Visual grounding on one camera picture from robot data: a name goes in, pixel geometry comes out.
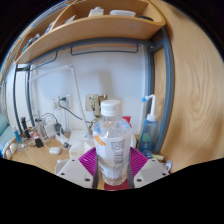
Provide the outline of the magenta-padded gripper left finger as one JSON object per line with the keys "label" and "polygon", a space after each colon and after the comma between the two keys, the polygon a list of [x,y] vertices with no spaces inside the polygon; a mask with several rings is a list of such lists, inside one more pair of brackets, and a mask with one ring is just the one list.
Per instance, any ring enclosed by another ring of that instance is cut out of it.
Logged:
{"label": "magenta-padded gripper left finger", "polygon": [[90,149],[80,158],[60,160],[55,174],[81,187],[96,189],[99,181],[96,149]]}

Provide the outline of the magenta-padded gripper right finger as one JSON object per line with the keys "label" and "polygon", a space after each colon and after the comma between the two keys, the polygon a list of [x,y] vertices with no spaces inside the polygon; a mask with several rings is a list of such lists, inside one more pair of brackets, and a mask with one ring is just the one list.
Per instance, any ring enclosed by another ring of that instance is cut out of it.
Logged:
{"label": "magenta-padded gripper right finger", "polygon": [[140,188],[169,175],[167,168],[155,158],[148,159],[130,148],[128,184],[130,189]]}

